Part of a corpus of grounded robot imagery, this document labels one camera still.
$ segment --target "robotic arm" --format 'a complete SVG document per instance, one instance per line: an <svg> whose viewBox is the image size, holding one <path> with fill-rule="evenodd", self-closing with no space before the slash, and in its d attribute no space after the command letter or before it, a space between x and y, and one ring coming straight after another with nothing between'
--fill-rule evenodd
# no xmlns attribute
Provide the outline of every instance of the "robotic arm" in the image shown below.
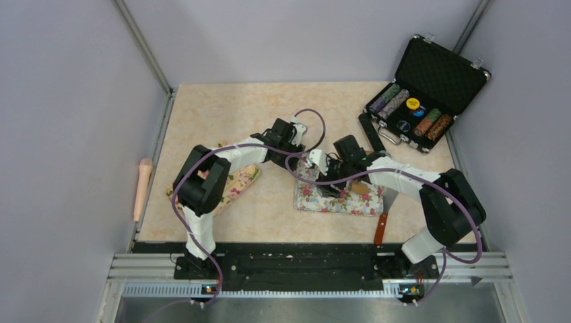
<svg viewBox="0 0 571 323"><path fill-rule="evenodd" d="M301 140L306 131L307 127L295 120L286 122L278 118L272 128L267 129L264 133L251 135L250 138L235 144L235 149L212 155L191 174L186 182L182 183L181 189L178 191L178 201L182 205L188 224L193 228L194 238L206 251L212 253L215 249L212 211L222 197L228 174L244 166L269 160L286 168L287 156L284 154L276 153L264 147L238 147L238 145L264 144L282 151L300 153L305 149ZM339 180L361 172L382 168L396 169L396 172L369 172L369 174L359 177L358 180L392 188L422 204L427 226L408 239L396 252L396 256L401 259L404 269L413 267L445 246L453 246L471 231L471 227L459 208L456 205L451 205L441 192L432 186L406 177L401 172L407 172L444 188L462 202L476 225L485 220L483 207L464 175L458 170L451 169L439 174L397 163L387 153L381 151L374 151L367 155L352 135L336 141L334 146L339 159L329 157L319 149L312 150L308 155L308 162L316 165L320 170L317 182ZM202 145L196 146L184 163L174 185L177 186L182 177L198 160L210 151L211 149ZM297 157L290 158L289 167L295 170L297 163ZM199 170L208 171L206 177L200 177ZM319 186L319 190L323 196L339 197L339 192L348 184L349 182L343 182ZM198 249L190 234L187 250L190 255L196 257L198 262L207 258L207 255Z"/></svg>

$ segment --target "table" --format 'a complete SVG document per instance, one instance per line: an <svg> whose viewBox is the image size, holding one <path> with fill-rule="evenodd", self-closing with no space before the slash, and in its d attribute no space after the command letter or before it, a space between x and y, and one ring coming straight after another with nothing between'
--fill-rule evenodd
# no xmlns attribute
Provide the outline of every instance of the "table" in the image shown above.
<svg viewBox="0 0 571 323"><path fill-rule="evenodd" d="M212 147L220 141L241 141L270 128L278 117L289 121L296 111L314 108L327 123L321 149L334 151L333 142L348 134L370 149L358 115L387 83L180 85L138 240L186 241L184 227L172 212L165 189L195 145ZM321 123L309 112L299 115L298 120L309 127L304 144L310 147L321 135ZM406 144L383 142L398 162L436 172L453 167L445 138L427 155ZM260 169L262 174L256 182L214 218L216 241L372 243L378 217L298 211L293 204L295 180L271 162L261 164ZM425 225L421 205L400 194L389 211L384 242L404 242ZM469 234L461 242L474 241Z"/></svg>

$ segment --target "yellow button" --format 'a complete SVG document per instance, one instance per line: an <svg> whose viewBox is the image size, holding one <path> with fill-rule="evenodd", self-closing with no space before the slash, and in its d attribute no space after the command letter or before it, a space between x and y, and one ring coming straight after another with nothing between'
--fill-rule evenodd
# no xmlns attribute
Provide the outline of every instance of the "yellow button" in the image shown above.
<svg viewBox="0 0 571 323"><path fill-rule="evenodd" d="M411 110L416 110L420 106L420 101L418 99L415 99L415 98L410 98L407 100L407 106Z"/></svg>

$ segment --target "gray floor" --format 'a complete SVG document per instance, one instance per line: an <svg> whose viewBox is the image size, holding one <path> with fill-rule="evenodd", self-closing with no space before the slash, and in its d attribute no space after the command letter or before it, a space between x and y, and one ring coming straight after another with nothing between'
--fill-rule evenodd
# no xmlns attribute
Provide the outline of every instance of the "gray floor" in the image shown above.
<svg viewBox="0 0 571 323"><path fill-rule="evenodd" d="M173 299L129 297L116 323L140 323ZM148 323L321 323L321 322L504 322L493 285L441 285L418 308L396 307L394 299L219 299L200 310L182 303Z"/></svg>

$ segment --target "case lid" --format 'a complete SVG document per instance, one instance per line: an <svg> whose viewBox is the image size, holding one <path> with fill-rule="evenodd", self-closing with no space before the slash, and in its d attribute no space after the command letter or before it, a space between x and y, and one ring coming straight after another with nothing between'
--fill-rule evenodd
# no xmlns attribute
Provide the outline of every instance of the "case lid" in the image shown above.
<svg viewBox="0 0 571 323"><path fill-rule="evenodd" d="M436 100L458 115L490 78L490 72L419 35L410 40L395 74L396 80Z"/></svg>

